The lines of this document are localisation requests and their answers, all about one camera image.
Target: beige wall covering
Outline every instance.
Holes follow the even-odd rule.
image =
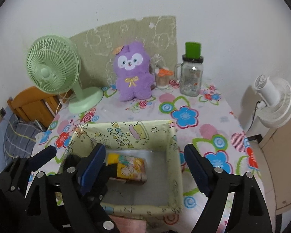
[[[132,41],[144,43],[152,64],[174,69],[177,63],[176,17],[128,19],[89,29],[70,38],[81,56],[82,87],[114,84],[113,50]]]

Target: star print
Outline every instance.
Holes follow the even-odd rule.
[[[159,131],[159,129],[157,129],[157,127],[151,129],[151,132],[153,132],[153,133],[156,133],[158,131]]]

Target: silver screw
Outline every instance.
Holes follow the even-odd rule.
[[[44,175],[44,172],[38,172],[36,174],[37,178],[41,178],[41,177],[43,177],[43,175]]]
[[[214,168],[214,171],[217,172],[217,173],[222,173],[223,169],[221,167],[217,166],[217,167]]]
[[[114,229],[114,223],[111,221],[105,221],[103,222],[102,226],[107,229],[107,230],[112,230]]]
[[[253,174],[251,172],[246,172],[246,176],[250,179],[253,178]]]
[[[73,173],[73,172],[75,172],[75,167],[69,167],[68,169],[67,169],[67,172],[68,173]]]

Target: beige cabinet door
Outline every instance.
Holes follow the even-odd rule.
[[[276,211],[291,208],[291,119],[262,148],[271,172]]]

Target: plush toy foot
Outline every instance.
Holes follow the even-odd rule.
[[[127,102],[127,101],[132,100],[133,98],[134,98],[133,93],[125,93],[125,94],[120,93],[120,101],[121,102]]]
[[[137,99],[140,99],[140,100],[146,100],[146,99],[149,99],[150,97],[152,96],[152,93],[151,91],[146,91],[146,92],[136,92],[135,93],[135,97]]]

